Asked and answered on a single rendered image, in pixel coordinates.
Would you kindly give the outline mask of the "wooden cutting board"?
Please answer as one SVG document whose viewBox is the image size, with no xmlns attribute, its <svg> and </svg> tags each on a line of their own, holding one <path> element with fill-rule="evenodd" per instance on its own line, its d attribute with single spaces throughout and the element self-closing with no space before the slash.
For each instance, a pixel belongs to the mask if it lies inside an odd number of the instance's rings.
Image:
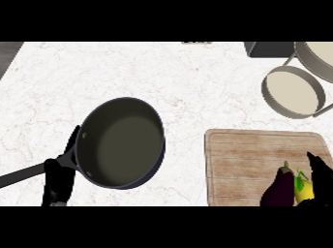
<svg viewBox="0 0 333 248">
<path fill-rule="evenodd" d="M 259 206 L 277 170 L 311 176 L 308 152 L 333 169 L 322 136 L 314 132 L 209 129 L 205 135 L 209 206 Z"/>
</svg>

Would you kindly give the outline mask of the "dark grey box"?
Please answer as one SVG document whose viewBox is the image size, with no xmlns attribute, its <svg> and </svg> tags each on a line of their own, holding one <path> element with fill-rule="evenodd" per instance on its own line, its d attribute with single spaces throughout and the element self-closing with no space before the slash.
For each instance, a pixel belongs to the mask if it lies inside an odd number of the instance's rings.
<svg viewBox="0 0 333 248">
<path fill-rule="evenodd" d="M 293 54 L 293 42 L 246 42 L 244 49 L 252 58 L 286 58 Z"/>
</svg>

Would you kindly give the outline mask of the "purple eggplant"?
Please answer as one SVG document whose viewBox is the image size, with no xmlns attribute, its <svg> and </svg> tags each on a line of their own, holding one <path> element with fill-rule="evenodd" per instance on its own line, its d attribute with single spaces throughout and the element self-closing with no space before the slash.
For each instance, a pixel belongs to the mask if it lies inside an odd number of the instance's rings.
<svg viewBox="0 0 333 248">
<path fill-rule="evenodd" d="M 278 168 L 274 181 L 268 186 L 261 199 L 261 206 L 294 205 L 294 174 L 289 163 Z"/>
</svg>

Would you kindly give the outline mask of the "yellow lemon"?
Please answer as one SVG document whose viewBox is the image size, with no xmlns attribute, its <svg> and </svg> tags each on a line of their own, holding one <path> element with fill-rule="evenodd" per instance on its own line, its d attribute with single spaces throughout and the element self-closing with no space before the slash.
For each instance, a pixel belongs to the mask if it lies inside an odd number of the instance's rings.
<svg viewBox="0 0 333 248">
<path fill-rule="evenodd" d="M 296 202 L 314 199 L 312 183 L 305 173 L 299 170 L 294 177 L 294 197 Z"/>
</svg>

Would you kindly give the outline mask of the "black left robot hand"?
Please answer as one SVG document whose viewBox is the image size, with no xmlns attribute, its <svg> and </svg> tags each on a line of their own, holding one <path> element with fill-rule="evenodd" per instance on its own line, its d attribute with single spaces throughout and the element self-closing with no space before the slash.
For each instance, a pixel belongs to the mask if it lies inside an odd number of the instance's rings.
<svg viewBox="0 0 333 248">
<path fill-rule="evenodd" d="M 71 199 L 75 170 L 63 167 L 56 159 L 44 161 L 45 185 L 43 194 L 44 207 L 66 206 Z"/>
</svg>

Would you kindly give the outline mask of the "dark frying pan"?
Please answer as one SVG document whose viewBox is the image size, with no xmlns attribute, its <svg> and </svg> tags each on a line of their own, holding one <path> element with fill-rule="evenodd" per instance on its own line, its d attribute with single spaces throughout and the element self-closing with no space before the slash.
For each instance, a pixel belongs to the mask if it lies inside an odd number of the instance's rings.
<svg viewBox="0 0 333 248">
<path fill-rule="evenodd" d="M 165 128 L 155 108 L 143 100 L 124 97 L 91 111 L 57 163 L 94 185 L 127 190 L 152 179 L 165 152 Z"/>
</svg>

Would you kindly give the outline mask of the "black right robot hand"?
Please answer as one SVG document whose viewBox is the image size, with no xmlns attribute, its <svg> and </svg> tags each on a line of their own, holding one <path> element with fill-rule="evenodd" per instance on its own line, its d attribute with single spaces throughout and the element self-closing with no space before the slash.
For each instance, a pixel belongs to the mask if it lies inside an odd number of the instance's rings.
<svg viewBox="0 0 333 248">
<path fill-rule="evenodd" d="M 308 153 L 314 198 L 303 200 L 299 207 L 333 207 L 333 169 L 322 159 Z"/>
</svg>

